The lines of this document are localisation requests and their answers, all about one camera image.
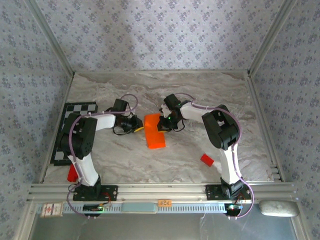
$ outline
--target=gray marble tabletop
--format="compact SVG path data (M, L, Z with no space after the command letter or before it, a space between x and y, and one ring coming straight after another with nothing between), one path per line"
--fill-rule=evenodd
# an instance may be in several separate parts
M96 101L99 111L116 98L134 94L140 119L158 113L172 93L188 93L206 106L224 104L238 118L243 133L238 146L239 167L247 181L273 181L271 162L258 127L243 77L221 72L88 73L74 76L67 102ZM131 106L132 97L126 97ZM111 129L95 134L92 159L104 183L219 182L220 152L214 148L203 124L186 120L181 132L165 133L166 147L149 149L144 131L118 136ZM201 156L214 159L211 167ZM69 167L48 167L45 183L66 182Z

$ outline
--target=wall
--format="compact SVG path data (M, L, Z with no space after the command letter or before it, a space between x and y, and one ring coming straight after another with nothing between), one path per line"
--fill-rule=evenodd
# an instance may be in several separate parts
M68 77L23 1L0 3L0 239L45 163Z
M36 0L74 71L248 69L282 0Z
M254 76L287 181L320 239L320 2L298 0Z

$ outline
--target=purple cable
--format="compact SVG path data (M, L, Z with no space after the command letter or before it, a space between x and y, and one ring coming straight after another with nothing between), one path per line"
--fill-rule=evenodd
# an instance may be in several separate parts
M238 171L239 169L237 169L237 165L236 165L236 156L235 156L235 145L238 144L241 136L242 136L242 127L240 125L240 122L238 121L238 119L231 113L231 112L228 112L227 110L224 110L222 108L219 108L219 107L213 107L213 106L203 106L203 105L197 105L197 104L194 104L194 101L196 100L193 96L191 96L190 94L187 94L187 93L184 93L184 92L179 92L179 93L175 93L176 95L186 95L188 96L189 98L192 99L191 101L191 105L196 108L196 109L202 109L202 110L217 110L217 111L220 111L220 112L223 112L227 115L229 115L231 118L233 118L233 120L235 121L235 123L237 124L238 128L239 128L239 137L237 139L237 141L231 146L231 150L232 150L232 162L233 162L233 167L234 167L234 170L235 170L235 174L238 176L238 178L240 179L240 181L246 185L251 193L251 205L248 209L248 211L246 211L246 213L244 213L243 215L240 215L240 216L237 216L236 218L243 218L244 216L246 216L250 211L251 209L253 208L254 206L254 203L255 203L255 194L254 194L254 191L253 189L251 188L251 186L241 178L241 176L239 175Z
M76 170L77 170L77 173L79 174L78 177L79 177L80 181L79 181L79 183L78 183L76 186L74 186L71 190L69 190L68 194L66 195L66 201L67 201L69 207L71 208L71 210L72 210L74 213L76 213L76 214L78 214L78 215L80 215L80 216L82 216L82 217L86 217L86 216L85 216L84 214L78 212L78 211L71 205L71 203L70 203L70 201L69 201L69 196L70 196L71 192L72 192L74 189L76 189L77 187L79 187L79 186L81 185L81 183L82 183L82 182L81 182L81 178L83 177L82 172L81 172L81 170L80 170L79 167L78 167L77 157L76 157L74 148L73 148L73 146L72 146L72 134L73 134L73 132L74 132L74 129L75 129L75 126L76 126L77 122L79 122L79 120L80 120L81 118L83 118L83 117L94 117L94 116L100 116L100 115L103 115L103 114L126 114L126 113L131 113L131 112L133 112L133 111L138 107L138 98L137 98L135 95L128 93L128 94L123 95L120 99L124 98L125 96L132 96L132 97L135 98L136 103L135 103L135 106L134 106L133 108L131 108L131 109L129 109L129 110L126 110L126 111L106 111L106 112L103 111L103 112L97 112L97 113L92 113L92 114L80 115L80 116L78 116L78 117L74 120L74 122L73 122L72 125L71 125L70 131L69 131L68 143L69 143L69 148L70 148L71 155L72 155L72 157L73 157L74 166L75 166L75 168L76 168Z

